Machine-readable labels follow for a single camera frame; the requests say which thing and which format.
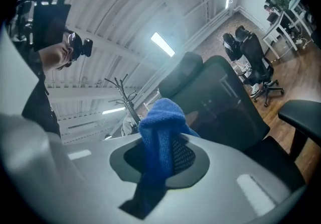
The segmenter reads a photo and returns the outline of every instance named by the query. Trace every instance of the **chair armrest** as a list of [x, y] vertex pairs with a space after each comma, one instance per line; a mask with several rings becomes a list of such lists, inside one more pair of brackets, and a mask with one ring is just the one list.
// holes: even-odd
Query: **chair armrest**
[[290, 100], [279, 109], [278, 116], [321, 147], [320, 102]]

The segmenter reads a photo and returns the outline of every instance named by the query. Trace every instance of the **desk surface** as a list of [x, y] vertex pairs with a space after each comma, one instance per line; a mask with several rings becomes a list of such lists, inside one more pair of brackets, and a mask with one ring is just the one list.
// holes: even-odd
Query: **desk surface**
[[301, 0], [291, 0], [289, 3], [289, 10], [294, 10]]
[[267, 38], [267, 37], [271, 34], [271, 32], [273, 32], [273, 30], [275, 30], [275, 29], [280, 25], [283, 16], [284, 16], [284, 11], [282, 11], [281, 14], [280, 14], [280, 16], [277, 17], [277, 19], [276, 19], [276, 21], [274, 22], [274, 24], [269, 27], [269, 29], [267, 30], [265, 36], [264, 36], [262, 39]]

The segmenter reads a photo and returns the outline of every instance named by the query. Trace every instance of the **black shirt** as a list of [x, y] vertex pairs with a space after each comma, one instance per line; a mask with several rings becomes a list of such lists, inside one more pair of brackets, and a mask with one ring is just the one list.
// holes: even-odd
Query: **black shirt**
[[59, 124], [57, 117], [49, 103], [48, 91], [45, 87], [46, 76], [42, 69], [42, 62], [38, 52], [34, 52], [24, 42], [14, 42], [17, 50], [39, 78], [39, 81], [32, 91], [26, 106], [22, 112], [22, 116], [36, 122], [46, 132], [52, 132], [60, 136]]

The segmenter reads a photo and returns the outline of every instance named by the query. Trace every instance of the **floor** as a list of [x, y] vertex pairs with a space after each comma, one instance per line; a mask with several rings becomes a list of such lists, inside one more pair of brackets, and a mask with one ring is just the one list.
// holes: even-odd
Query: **floor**
[[[282, 55], [288, 50], [288, 45], [278, 41], [273, 46]], [[275, 56], [268, 52], [267, 58], [272, 61]], [[290, 99], [305, 99], [321, 102], [321, 50], [312, 42], [306, 49], [297, 52], [290, 50], [281, 59], [273, 62], [273, 79], [279, 81], [279, 86], [284, 88], [285, 94], [271, 93], [267, 108], [264, 107], [264, 97], [258, 98], [254, 105], [258, 109], [264, 121], [271, 127], [268, 135], [274, 137], [279, 144], [289, 152], [294, 128], [280, 120], [277, 116], [278, 109]], [[308, 182], [321, 157], [321, 149], [312, 141], [308, 140], [296, 164]]]
[[[203, 61], [213, 55], [221, 55], [229, 62], [223, 44], [223, 34], [235, 34], [235, 30], [240, 25], [256, 33], [259, 38], [264, 36], [263, 32], [251, 21], [236, 13], [223, 25], [215, 30], [194, 52], [200, 54]], [[263, 51], [267, 46], [261, 43]], [[288, 45], [284, 40], [279, 40], [273, 45], [279, 55], [288, 50]], [[269, 60], [275, 60], [274, 54], [267, 53]], [[290, 99], [306, 99], [321, 101], [321, 50], [310, 42], [305, 50], [299, 49], [297, 52], [289, 51], [280, 60], [273, 62], [274, 79], [278, 79], [280, 86], [285, 90], [284, 96], [279, 92], [269, 96], [269, 107], [264, 107], [264, 98], [259, 98], [255, 103], [264, 121], [271, 127], [268, 135], [274, 137], [280, 145], [289, 152], [294, 128], [281, 121], [277, 116], [278, 109]], [[303, 151], [296, 160], [296, 164], [302, 172], [306, 182], [309, 182], [318, 160], [321, 158], [321, 149], [310, 139], [306, 143]]]

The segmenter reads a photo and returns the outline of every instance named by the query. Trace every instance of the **white desk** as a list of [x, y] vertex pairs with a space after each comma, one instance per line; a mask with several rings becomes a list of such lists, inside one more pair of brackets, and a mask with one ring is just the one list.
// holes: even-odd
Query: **white desk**
[[293, 14], [297, 17], [297, 19], [301, 22], [302, 26], [305, 28], [309, 36], [311, 36], [311, 30], [307, 27], [303, 19], [300, 18], [299, 14], [295, 11], [295, 8], [298, 6], [301, 0], [291, 0], [289, 3], [289, 10], [293, 12]]
[[281, 26], [281, 21], [283, 19], [283, 17], [286, 16], [290, 22], [295, 26], [295, 28], [298, 30], [298, 27], [294, 24], [293, 20], [285, 13], [285, 12], [281, 12], [281, 15], [277, 18], [276, 22], [271, 25], [269, 27], [269, 29], [267, 30], [265, 36], [262, 38], [262, 40], [267, 44], [267, 46], [271, 49], [271, 51], [274, 53], [275, 57], [277, 59], [280, 59], [279, 55], [276, 53], [276, 51], [274, 50], [274, 48], [271, 46], [270, 43], [268, 43], [266, 41], [266, 39], [268, 37], [270, 37], [271, 33], [276, 30], [277, 28], [280, 28], [282, 30], [282, 32], [285, 34], [285, 36], [288, 38], [288, 40], [290, 41], [291, 45], [293, 46], [293, 48], [297, 51], [297, 47], [295, 45], [295, 43], [293, 42], [291, 36], [285, 31], [285, 29]]

